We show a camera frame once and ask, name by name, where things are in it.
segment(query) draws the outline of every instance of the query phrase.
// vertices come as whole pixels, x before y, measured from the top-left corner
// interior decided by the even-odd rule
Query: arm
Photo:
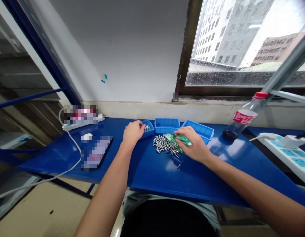
[[[189,157],[231,186],[278,234],[305,236],[304,206],[213,155],[193,128],[184,127],[175,134],[183,134],[191,141],[192,145],[187,147],[176,139]]]
[[[125,129],[120,148],[80,222],[76,237],[110,236],[126,191],[130,158],[144,133],[145,126],[140,125],[143,124],[137,120]]]

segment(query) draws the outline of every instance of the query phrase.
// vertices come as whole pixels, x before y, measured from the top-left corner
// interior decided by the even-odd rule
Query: person
[[[128,213],[121,236],[219,236],[211,219],[210,205],[200,207],[160,196],[140,199],[145,194],[138,193],[137,197],[134,193],[124,197],[132,151],[144,129],[138,120],[124,130],[117,155],[99,184],[76,237],[110,236],[122,202]],[[187,147],[176,139],[190,158],[207,166],[231,186],[280,236],[305,236],[304,206],[213,155],[191,127],[180,128],[174,133],[183,134],[191,141],[191,146]],[[129,201],[139,200],[144,202],[140,201],[133,209],[127,205]]]

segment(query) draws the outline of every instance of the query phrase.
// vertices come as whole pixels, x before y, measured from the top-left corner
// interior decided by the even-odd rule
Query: blue shelf frame
[[[58,66],[56,65],[55,61],[53,60],[52,56],[48,52],[46,46],[40,39],[38,33],[34,29],[33,25],[31,24],[30,20],[26,16],[25,12],[23,11],[21,5],[17,0],[2,0],[2,2],[5,4],[7,9],[9,10],[10,14],[14,18],[14,20],[17,22],[21,30],[23,31],[24,35],[27,37],[30,44],[33,46],[35,51],[37,52],[40,59],[43,61],[51,75],[53,76],[54,80],[58,84],[60,88],[42,92],[39,94],[34,94],[30,96],[25,96],[9,101],[5,101],[0,103],[0,109],[14,105],[21,102],[26,102],[32,99],[36,99],[39,97],[43,97],[49,94],[57,93],[57,92],[63,92],[65,96],[67,97],[68,101],[72,105],[81,105],[80,101],[76,97],[75,93],[73,92],[71,86],[68,84],[68,82],[65,80],[63,74],[59,70]],[[3,150],[0,149],[0,161],[4,163],[8,163],[10,165],[18,166],[21,163],[23,163],[23,160],[15,157],[14,153],[33,153],[38,152],[38,150]]]

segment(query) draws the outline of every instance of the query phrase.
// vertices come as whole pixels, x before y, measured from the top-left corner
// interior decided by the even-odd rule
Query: red bottle cap
[[[256,92],[255,95],[253,96],[253,98],[264,100],[268,95],[269,95],[269,93],[267,93],[267,92]]]

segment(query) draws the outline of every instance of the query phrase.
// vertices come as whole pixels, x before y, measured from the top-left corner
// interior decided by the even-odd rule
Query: small blue bin
[[[156,133],[173,133],[180,128],[180,122],[177,118],[156,118]]]
[[[141,121],[144,125],[148,125],[150,127],[150,130],[144,132],[141,139],[152,136],[155,133],[155,128],[153,127],[153,124],[149,120]]]
[[[201,136],[206,145],[210,140],[212,140],[212,137],[214,135],[213,128],[201,125],[190,120],[185,121],[182,127],[192,127],[196,131],[196,133]]]

